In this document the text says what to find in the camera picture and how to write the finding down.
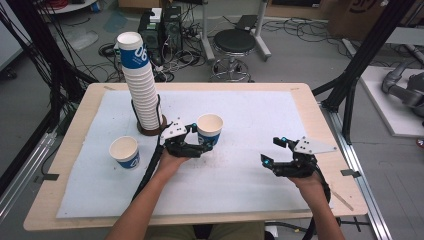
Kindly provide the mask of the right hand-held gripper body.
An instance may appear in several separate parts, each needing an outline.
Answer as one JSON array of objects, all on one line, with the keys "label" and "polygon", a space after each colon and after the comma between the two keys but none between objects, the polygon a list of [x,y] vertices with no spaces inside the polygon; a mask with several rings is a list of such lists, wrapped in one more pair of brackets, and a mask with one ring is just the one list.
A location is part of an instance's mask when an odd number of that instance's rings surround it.
[{"label": "right hand-held gripper body", "polygon": [[300,140],[296,140],[295,142],[296,146],[291,150],[291,162],[274,161],[274,168],[270,170],[277,177],[309,177],[318,169],[317,159],[315,157],[316,154],[337,150],[336,146],[306,136],[303,136]]}]

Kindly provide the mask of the blue and white paper cup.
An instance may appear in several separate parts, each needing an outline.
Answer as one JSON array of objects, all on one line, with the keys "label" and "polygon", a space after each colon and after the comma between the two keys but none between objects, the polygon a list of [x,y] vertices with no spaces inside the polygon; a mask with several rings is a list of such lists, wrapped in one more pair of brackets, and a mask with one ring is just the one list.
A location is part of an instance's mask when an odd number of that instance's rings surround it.
[{"label": "blue and white paper cup", "polygon": [[215,146],[224,125],[223,119],[216,114],[204,114],[197,119],[196,124],[198,142]]},{"label": "blue and white paper cup", "polygon": [[131,136],[122,136],[109,147],[110,156],[124,169],[136,168],[140,161],[138,142]]}]

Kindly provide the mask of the stack of paper cups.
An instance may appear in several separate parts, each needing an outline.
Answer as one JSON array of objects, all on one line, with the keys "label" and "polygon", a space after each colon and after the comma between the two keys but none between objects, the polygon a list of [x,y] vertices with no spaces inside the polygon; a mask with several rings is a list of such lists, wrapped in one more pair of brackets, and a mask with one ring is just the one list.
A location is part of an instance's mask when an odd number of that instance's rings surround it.
[{"label": "stack of paper cups", "polygon": [[137,32],[124,32],[117,37],[118,48],[132,105],[141,128],[158,129],[163,123],[159,96],[147,49]]}]

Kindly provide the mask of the person's left hand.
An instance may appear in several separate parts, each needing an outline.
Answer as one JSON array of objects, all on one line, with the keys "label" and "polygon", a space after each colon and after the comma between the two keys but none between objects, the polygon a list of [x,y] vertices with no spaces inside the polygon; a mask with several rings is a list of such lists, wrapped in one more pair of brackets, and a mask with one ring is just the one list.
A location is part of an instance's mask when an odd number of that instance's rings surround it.
[{"label": "person's left hand", "polygon": [[169,181],[179,167],[188,160],[188,157],[175,157],[165,150],[160,157],[155,175],[162,181]]}]

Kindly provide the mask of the person's right hand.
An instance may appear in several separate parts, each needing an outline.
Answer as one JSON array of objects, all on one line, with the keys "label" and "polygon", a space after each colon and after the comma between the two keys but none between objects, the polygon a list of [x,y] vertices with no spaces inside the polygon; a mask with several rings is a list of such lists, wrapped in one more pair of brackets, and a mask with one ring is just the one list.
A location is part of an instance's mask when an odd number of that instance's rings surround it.
[{"label": "person's right hand", "polygon": [[325,198],[322,183],[317,174],[305,178],[290,177],[289,180],[295,184],[306,201]]}]

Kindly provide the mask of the white table mat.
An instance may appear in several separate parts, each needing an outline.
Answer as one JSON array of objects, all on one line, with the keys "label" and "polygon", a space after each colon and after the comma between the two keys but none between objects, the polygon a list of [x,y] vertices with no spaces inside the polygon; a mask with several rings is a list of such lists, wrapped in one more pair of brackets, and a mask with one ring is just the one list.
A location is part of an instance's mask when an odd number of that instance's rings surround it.
[{"label": "white table mat", "polygon": [[[155,208],[157,216],[304,210],[296,187],[261,164],[261,154],[289,162],[292,153],[274,137],[298,140],[307,132],[288,91],[165,91],[159,93],[167,120],[188,125],[205,113],[219,115],[217,145],[185,162],[168,182]],[[57,212],[60,218],[114,217],[127,208],[150,162],[156,137],[136,128],[124,90],[108,91],[88,130]],[[122,168],[109,154],[119,137],[138,142],[136,168]]]}]

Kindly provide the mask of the black round stool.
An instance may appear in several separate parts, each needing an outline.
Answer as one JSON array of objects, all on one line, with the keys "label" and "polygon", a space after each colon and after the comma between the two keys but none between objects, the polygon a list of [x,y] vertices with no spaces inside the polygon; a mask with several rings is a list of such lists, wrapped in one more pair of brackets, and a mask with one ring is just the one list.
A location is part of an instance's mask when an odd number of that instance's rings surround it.
[{"label": "black round stool", "polygon": [[213,38],[213,47],[223,57],[213,63],[210,79],[252,82],[249,68],[240,57],[249,55],[255,45],[254,37],[245,30],[227,29],[217,33]]}]

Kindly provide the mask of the black computer tower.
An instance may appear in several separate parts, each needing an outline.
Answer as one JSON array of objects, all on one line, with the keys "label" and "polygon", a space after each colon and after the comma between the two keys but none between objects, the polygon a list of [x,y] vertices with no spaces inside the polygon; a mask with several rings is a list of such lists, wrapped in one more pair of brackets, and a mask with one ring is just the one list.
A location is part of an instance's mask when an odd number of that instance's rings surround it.
[{"label": "black computer tower", "polygon": [[151,9],[147,9],[142,13],[140,18],[138,33],[141,35],[150,60],[156,64],[162,64],[162,57],[160,55],[160,24],[152,22],[151,17],[154,17],[155,13]]},{"label": "black computer tower", "polygon": [[163,15],[164,32],[168,49],[177,52],[182,49],[181,7],[170,6]]}]

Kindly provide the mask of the black flat device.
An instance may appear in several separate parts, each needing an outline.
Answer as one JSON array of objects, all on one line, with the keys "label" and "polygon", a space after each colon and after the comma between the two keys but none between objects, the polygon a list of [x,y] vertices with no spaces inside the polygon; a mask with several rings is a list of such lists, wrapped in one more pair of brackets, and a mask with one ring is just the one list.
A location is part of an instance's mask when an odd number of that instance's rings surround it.
[{"label": "black flat device", "polygon": [[243,31],[251,31],[257,22],[256,15],[242,15],[236,23],[235,28]]}]

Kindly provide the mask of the brown cardboard box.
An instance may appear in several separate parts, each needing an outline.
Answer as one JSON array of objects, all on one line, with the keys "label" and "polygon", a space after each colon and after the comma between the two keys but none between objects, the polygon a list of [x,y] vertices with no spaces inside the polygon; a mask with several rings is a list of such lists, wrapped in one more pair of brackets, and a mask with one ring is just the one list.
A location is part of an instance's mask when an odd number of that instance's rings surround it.
[{"label": "brown cardboard box", "polygon": [[349,40],[364,40],[370,32],[386,29],[388,22],[398,11],[386,17],[378,29],[375,27],[379,18],[391,1],[404,5],[407,0],[337,0],[331,10],[327,31],[332,37]]}]

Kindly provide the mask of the clear plastic sheet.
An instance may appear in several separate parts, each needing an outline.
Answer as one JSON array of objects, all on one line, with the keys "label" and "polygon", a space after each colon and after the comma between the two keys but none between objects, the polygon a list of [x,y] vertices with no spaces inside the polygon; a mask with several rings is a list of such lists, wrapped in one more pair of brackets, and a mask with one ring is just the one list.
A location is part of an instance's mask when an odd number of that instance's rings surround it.
[{"label": "clear plastic sheet", "polygon": [[87,31],[85,28],[67,28],[64,30],[64,37],[76,51],[87,48],[99,39],[95,31]]}]

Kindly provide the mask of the white round table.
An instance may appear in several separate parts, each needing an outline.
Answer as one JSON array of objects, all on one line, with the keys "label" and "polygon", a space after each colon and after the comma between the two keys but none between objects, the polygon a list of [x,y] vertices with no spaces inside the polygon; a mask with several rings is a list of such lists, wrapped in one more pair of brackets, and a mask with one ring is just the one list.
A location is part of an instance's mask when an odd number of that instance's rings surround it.
[{"label": "white round table", "polygon": [[49,6],[42,6],[39,10],[40,13],[43,14],[62,14],[62,13],[68,13],[73,12],[77,10],[81,10],[87,7],[90,7],[92,4],[96,3],[98,0],[85,0],[82,4],[67,4],[65,7],[60,9],[54,9]]}]

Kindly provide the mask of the aluminium rail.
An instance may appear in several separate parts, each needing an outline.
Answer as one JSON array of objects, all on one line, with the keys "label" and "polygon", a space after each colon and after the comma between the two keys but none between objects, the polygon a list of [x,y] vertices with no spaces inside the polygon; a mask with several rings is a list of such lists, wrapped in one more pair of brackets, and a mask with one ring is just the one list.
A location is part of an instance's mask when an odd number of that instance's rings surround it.
[{"label": "aluminium rail", "polygon": [[349,166],[349,169],[359,173],[359,175],[355,177],[354,180],[356,181],[359,190],[364,197],[367,206],[366,217],[372,228],[375,238],[377,240],[393,240],[384,217],[379,209],[378,203],[372,193],[355,149],[353,145],[349,144],[345,137],[342,135],[342,119],[337,113],[330,112],[324,107],[321,107],[321,110],[327,120],[330,129],[333,132],[333,135],[339,145],[347,165]]},{"label": "aluminium rail", "polygon": [[29,156],[23,162],[23,166],[19,168],[17,174],[12,178],[11,184],[0,196],[0,224],[6,219],[26,185],[41,166],[42,161],[46,159],[56,139],[56,133],[45,133],[38,143],[31,148]]}]

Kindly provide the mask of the white rolling stand frame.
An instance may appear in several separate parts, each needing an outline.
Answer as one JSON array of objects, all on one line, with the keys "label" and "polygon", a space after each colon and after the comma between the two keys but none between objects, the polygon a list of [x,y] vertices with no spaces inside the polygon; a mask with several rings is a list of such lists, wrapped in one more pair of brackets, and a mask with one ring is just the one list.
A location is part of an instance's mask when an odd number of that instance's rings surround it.
[{"label": "white rolling stand frame", "polygon": [[[200,32],[201,46],[204,50],[206,58],[209,62],[215,60],[215,55],[213,53],[212,47],[207,37],[207,6],[208,0],[201,0],[202,4],[202,31]],[[258,19],[256,27],[250,30],[251,35],[254,37],[257,47],[260,53],[264,57],[264,61],[267,61],[271,56],[271,52],[265,44],[264,40],[261,37],[263,20],[267,8],[268,0],[260,0],[259,10],[258,10]]]}]

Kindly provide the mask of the black metal frame post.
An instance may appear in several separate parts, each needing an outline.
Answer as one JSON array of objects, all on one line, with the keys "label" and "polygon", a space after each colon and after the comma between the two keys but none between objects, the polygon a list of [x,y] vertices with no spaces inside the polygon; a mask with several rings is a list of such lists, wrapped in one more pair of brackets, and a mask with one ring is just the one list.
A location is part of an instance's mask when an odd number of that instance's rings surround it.
[{"label": "black metal frame post", "polygon": [[62,108],[78,104],[87,86],[98,83],[94,77],[82,72],[64,56],[41,13],[45,8],[38,0],[5,0],[28,34],[18,33],[16,25],[0,14],[6,29],[18,41],[50,89],[48,125],[59,124]]},{"label": "black metal frame post", "polygon": [[329,96],[322,101],[322,106],[331,113],[337,113],[340,104],[345,101],[341,134],[348,145],[352,144],[351,123],[356,85],[414,3],[415,0],[389,0],[345,70],[337,78],[312,90],[314,96],[330,90]]}]

